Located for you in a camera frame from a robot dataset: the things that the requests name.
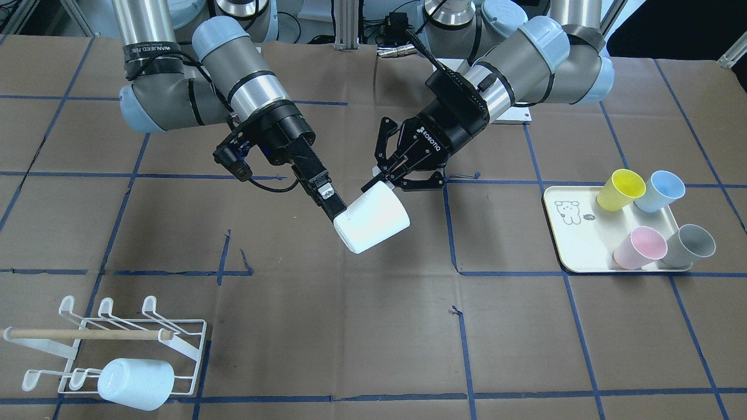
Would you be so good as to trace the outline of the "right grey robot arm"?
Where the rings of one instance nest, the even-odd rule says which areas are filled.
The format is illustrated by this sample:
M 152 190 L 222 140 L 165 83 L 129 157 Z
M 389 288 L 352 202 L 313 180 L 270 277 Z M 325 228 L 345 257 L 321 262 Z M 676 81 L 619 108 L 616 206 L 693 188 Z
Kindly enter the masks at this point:
M 246 162 L 254 146 L 271 165 L 291 165 L 296 183 L 334 219 L 343 199 L 312 149 L 315 133 L 241 24 L 229 16 L 202 22 L 194 55 L 178 45 L 165 1 L 115 1 L 129 84 L 120 108 L 142 133 L 230 123 L 213 154 L 240 181 L 252 181 Z

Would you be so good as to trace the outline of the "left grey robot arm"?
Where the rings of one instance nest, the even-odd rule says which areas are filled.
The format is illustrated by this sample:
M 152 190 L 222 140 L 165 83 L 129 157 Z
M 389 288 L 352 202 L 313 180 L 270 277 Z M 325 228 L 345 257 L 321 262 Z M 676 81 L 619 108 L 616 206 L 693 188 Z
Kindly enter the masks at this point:
M 426 1 L 425 26 L 454 32 L 445 51 L 464 59 L 451 70 L 430 51 L 432 40 L 408 32 L 435 71 L 434 100 L 401 123 L 382 118 L 373 178 L 362 191 L 388 184 L 403 191 L 440 189 L 451 156 L 510 107 L 597 103 L 613 87 L 611 60 L 601 55 L 600 1 L 552 1 L 549 15 L 527 19 L 510 1 Z

